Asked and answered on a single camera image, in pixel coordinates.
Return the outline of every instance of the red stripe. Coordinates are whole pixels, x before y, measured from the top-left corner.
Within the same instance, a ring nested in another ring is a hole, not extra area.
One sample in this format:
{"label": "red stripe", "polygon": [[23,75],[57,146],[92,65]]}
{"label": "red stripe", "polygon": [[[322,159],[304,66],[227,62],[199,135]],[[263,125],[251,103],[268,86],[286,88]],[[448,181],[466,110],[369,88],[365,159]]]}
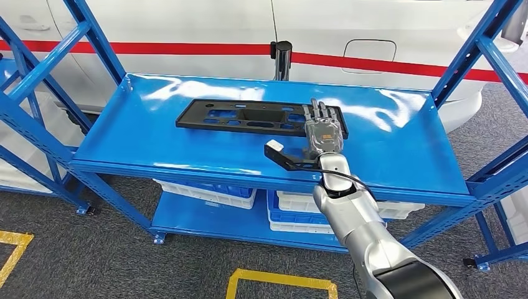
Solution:
{"label": "red stripe", "polygon": [[[25,40],[25,45],[34,52],[50,52],[59,42],[44,40]],[[159,42],[112,42],[116,54],[166,54],[166,55],[269,55],[269,44],[190,44]],[[9,46],[0,41],[0,50],[9,50]],[[79,42],[71,53],[95,53],[89,42]],[[446,67],[426,64],[410,64],[384,60],[340,57],[332,55],[294,52],[291,61],[297,64],[323,65],[349,69],[375,70],[398,74],[441,77]],[[528,74],[519,73],[528,83]],[[488,82],[500,82],[492,70],[470,70],[465,79]]]}

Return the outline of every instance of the gray carpet floor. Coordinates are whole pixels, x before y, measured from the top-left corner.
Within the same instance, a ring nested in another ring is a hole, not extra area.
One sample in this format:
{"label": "gray carpet floor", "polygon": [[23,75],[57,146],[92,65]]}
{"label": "gray carpet floor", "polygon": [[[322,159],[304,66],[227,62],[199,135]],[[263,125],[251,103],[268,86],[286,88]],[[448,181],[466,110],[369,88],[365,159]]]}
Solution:
{"label": "gray carpet floor", "polygon": [[[526,62],[520,58],[528,54],[524,48],[514,59],[521,67]],[[528,133],[528,121],[502,85],[488,84],[483,95],[477,115],[450,134],[466,176]],[[161,193],[156,183],[104,178],[141,211],[153,214]],[[77,216],[59,199],[0,192],[0,230],[35,235],[0,288],[0,298],[225,298],[229,276],[237,268],[331,280],[341,298],[359,298],[347,255],[183,235],[154,245],[94,193],[85,190],[83,197],[97,202],[101,213]],[[391,222],[389,229],[401,237],[440,210],[428,206],[405,221]],[[499,245],[505,246],[496,216],[492,211],[486,215]],[[0,263],[11,250],[0,244]],[[528,298],[528,262],[493,265],[488,273],[463,266],[463,258],[486,253],[474,219],[415,253],[445,271],[465,298]],[[262,282],[241,281],[237,288],[238,299],[327,297],[321,290]]]}

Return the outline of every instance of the black plastic car part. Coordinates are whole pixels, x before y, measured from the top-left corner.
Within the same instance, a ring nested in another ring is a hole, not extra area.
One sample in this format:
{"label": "black plastic car part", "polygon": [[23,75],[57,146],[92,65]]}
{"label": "black plastic car part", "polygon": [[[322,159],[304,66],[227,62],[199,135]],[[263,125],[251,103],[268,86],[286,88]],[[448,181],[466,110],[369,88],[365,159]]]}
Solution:
{"label": "black plastic car part", "polygon": [[[307,103],[313,114],[312,106]],[[333,107],[343,138],[348,130],[339,107]],[[306,137],[303,104],[194,99],[176,120],[179,128]]]}

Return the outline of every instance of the white plastic crate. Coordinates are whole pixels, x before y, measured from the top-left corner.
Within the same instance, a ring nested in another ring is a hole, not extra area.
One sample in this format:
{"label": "white plastic crate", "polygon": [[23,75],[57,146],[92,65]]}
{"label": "white plastic crate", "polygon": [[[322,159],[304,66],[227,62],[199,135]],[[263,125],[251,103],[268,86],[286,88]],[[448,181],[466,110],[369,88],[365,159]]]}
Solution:
{"label": "white plastic crate", "polygon": [[[320,213],[311,194],[277,191],[277,196],[279,209],[283,211]],[[424,207],[425,204],[409,202],[378,202],[379,214],[384,219],[406,219],[409,213]]]}
{"label": "white plastic crate", "polygon": [[241,207],[242,209],[251,209],[253,207],[253,202],[255,201],[255,195],[257,194],[257,190],[253,189],[251,196],[249,198],[244,198],[196,187],[160,181],[157,179],[154,181],[159,183],[161,185],[161,189],[166,192],[194,197],[204,201],[226,204],[228,206]]}
{"label": "white plastic crate", "polygon": [[[66,112],[55,105],[51,95],[44,92],[36,92],[35,95],[39,102],[40,112],[44,119],[46,129],[64,145],[79,146],[84,139],[84,134],[80,127],[72,123]],[[21,103],[21,108],[31,115],[31,109],[29,108],[27,99]],[[0,144],[41,173],[49,178],[53,178],[45,154],[16,131],[8,127],[3,121],[0,122]],[[59,166],[59,173],[61,178],[64,178],[67,172]],[[51,192],[1,159],[0,185],[47,193]]]}
{"label": "white plastic crate", "polygon": [[528,242],[528,187],[501,200],[515,244]]}
{"label": "white plastic crate", "polygon": [[270,229],[278,232],[309,232],[312,234],[333,234],[334,231],[330,225],[310,224],[310,223],[290,223],[290,222],[273,222],[270,221]]}

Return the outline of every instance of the white tip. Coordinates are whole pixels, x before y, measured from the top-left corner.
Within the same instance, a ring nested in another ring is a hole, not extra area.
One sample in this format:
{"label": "white tip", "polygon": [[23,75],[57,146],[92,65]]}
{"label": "white tip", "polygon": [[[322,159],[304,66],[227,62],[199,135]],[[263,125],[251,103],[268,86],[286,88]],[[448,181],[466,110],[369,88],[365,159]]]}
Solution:
{"label": "white tip", "polygon": [[266,145],[273,148],[276,151],[281,151],[284,148],[282,144],[280,144],[277,140],[274,140],[274,139],[268,141]]}

